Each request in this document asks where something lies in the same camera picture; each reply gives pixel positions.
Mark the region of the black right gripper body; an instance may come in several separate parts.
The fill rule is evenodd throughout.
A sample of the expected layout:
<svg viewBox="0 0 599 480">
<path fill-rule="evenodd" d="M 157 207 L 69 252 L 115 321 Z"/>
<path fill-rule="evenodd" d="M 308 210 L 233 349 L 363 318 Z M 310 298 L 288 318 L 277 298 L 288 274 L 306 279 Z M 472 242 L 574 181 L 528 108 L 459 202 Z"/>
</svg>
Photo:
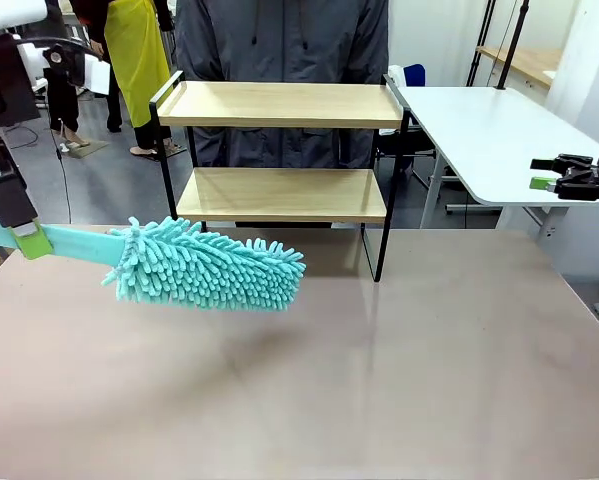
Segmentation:
<svg viewBox="0 0 599 480">
<path fill-rule="evenodd" d="M 553 170 L 561 175 L 555 182 L 554 192 L 563 200 L 599 200 L 599 158 L 560 154 L 553 162 Z"/>
</svg>

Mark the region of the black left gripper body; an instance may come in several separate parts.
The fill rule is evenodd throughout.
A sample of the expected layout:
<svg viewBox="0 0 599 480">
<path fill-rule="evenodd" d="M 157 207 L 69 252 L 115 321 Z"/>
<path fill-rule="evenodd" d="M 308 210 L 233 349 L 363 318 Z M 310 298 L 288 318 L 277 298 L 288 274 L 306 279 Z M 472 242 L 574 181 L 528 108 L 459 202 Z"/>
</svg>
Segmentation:
<svg viewBox="0 0 599 480">
<path fill-rule="evenodd" d="M 0 127 L 39 118 L 30 79 L 16 40 L 0 34 Z"/>
</svg>

